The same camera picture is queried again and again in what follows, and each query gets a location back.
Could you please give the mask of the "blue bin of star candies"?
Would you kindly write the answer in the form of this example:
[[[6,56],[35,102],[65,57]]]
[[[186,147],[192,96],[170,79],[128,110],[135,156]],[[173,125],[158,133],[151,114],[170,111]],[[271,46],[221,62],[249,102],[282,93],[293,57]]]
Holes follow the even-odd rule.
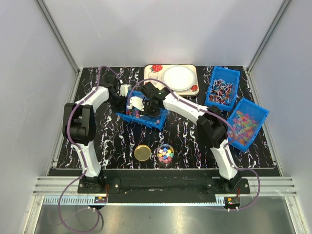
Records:
[[[159,130],[162,130],[167,117],[146,116],[143,115],[137,108],[132,108],[131,110],[127,108],[123,113],[116,113],[116,115],[120,116],[126,122],[135,122],[149,128],[157,128]]]

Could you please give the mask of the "scooped star candies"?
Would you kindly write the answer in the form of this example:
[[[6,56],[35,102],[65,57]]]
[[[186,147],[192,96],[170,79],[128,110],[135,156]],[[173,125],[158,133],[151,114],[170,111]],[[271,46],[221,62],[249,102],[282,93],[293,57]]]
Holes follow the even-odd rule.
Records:
[[[157,150],[157,157],[161,163],[171,163],[174,157],[174,150],[170,145],[161,145]]]

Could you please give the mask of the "clear plastic scoop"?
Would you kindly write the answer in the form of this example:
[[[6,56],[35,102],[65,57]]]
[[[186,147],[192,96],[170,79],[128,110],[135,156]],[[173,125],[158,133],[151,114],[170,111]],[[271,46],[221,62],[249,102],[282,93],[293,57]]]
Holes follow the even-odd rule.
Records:
[[[160,109],[159,113],[158,113],[158,117],[165,117],[169,114],[168,110],[165,109]]]

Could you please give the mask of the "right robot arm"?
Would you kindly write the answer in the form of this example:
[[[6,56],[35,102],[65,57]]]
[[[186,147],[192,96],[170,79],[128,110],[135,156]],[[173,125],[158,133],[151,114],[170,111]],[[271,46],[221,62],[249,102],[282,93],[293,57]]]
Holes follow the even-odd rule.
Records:
[[[167,87],[160,90],[151,82],[145,83],[140,91],[148,99],[143,101],[147,114],[155,114],[162,108],[183,116],[197,126],[198,139],[211,150],[217,162],[219,174],[223,178],[223,191],[233,193],[237,190],[241,175],[229,149],[228,124],[221,117],[218,107],[195,104]]]

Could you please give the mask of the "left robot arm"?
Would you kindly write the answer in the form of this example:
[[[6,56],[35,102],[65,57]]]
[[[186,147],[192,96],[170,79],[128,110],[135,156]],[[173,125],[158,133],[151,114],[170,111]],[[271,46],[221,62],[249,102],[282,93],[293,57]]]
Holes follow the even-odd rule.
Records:
[[[64,106],[62,134],[75,149],[82,165],[79,185],[83,189],[100,193],[105,188],[102,167],[94,148],[96,110],[104,103],[117,112],[124,110],[130,90],[131,85],[118,78],[106,78],[103,85],[98,82],[85,97]]]

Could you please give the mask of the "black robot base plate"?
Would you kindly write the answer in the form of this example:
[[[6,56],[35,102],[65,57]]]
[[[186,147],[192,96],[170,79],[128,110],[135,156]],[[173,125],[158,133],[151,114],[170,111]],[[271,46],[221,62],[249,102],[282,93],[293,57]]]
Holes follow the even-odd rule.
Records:
[[[222,178],[218,169],[106,169],[97,177],[79,180],[79,194],[116,194],[122,190],[196,190],[208,194],[250,193],[247,179],[238,172],[233,179]]]

